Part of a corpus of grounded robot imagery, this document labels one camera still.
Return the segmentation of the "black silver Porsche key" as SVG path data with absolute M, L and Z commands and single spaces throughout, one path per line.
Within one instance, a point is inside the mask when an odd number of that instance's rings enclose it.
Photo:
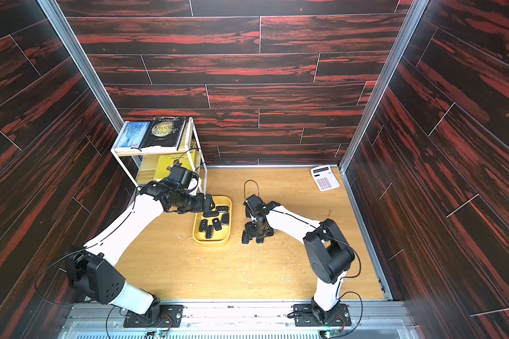
M 229 207 L 225 205 L 216 206 L 216 211 L 219 213 L 227 213 L 229 212 Z

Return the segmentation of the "dark grey car key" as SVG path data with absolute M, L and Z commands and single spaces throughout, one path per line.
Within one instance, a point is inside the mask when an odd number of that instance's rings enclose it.
M 230 213 L 224 213 L 221 216 L 221 224 L 222 225 L 230 225 Z

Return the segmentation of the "black VW car key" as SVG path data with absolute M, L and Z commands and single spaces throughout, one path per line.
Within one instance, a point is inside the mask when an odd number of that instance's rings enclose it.
M 221 224 L 221 221 L 220 221 L 219 218 L 213 218 L 212 219 L 212 226 L 213 226 L 215 231 L 222 230 L 222 224 Z

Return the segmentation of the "silver-edged car key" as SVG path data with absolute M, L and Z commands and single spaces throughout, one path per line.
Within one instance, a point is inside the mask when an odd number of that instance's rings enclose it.
M 205 238 L 207 240 L 211 239 L 213 237 L 213 226 L 207 226 L 205 231 Z

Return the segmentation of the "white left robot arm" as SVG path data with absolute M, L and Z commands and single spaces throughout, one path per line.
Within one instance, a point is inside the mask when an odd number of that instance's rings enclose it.
M 102 305 L 113 305 L 154 323 L 160 299 L 126 281 L 115 268 L 120 257 L 141 232 L 163 213 L 209 212 L 215 203 L 210 194 L 197 193 L 199 175 L 179 165 L 160 181 L 138 190 L 127 210 L 82 249 L 65 258 L 71 288 Z

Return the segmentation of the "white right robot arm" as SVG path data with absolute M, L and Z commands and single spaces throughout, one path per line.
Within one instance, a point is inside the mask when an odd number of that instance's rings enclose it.
M 303 243 L 309 266 L 318 278 L 312 298 L 313 313 L 319 318 L 335 313 L 343 279 L 356 258 L 338 225 L 330 219 L 305 218 L 275 201 L 264 203 L 254 194 L 245 200 L 244 207 L 251 221 L 245 224 L 242 242 L 260 243 L 279 230 Z

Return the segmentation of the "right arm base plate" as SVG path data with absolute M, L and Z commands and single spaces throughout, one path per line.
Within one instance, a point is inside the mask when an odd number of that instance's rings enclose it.
M 338 302 L 329 311 L 324 311 L 314 301 L 295 304 L 288 318 L 293 319 L 296 327 L 341 326 L 351 325 L 348 306 Z

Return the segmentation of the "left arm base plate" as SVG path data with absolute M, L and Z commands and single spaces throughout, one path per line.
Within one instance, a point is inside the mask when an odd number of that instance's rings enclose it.
M 123 327 L 137 328 L 179 328 L 183 316 L 183 305 L 159 305 L 140 315 L 128 311 Z

